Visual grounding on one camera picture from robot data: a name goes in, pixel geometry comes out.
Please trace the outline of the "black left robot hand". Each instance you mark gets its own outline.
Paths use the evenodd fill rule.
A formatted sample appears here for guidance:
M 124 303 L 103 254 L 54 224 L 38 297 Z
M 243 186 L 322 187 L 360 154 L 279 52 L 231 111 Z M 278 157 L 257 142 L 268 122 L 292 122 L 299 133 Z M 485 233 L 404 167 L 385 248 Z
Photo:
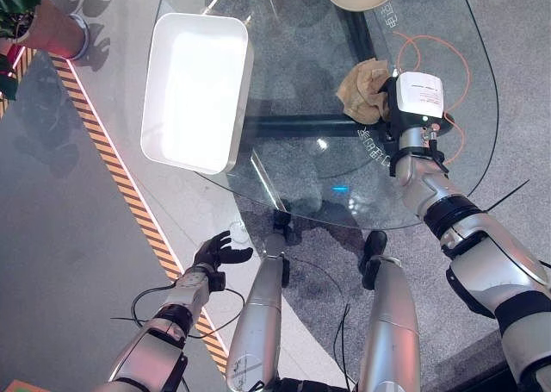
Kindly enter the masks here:
M 207 264 L 213 270 L 217 270 L 221 264 L 247 262 L 252 257 L 253 248 L 232 248 L 230 234 L 230 231 L 226 230 L 205 241 L 195 254 L 193 266 Z

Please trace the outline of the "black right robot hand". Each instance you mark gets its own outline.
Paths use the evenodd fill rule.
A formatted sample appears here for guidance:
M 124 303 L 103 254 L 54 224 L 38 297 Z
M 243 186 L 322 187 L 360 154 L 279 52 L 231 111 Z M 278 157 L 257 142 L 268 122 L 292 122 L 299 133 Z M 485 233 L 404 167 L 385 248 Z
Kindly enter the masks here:
M 387 130 L 400 137 L 410 128 L 430 128 L 443 124 L 443 82 L 423 72 L 403 72 L 388 78 L 379 89 L 387 94 Z

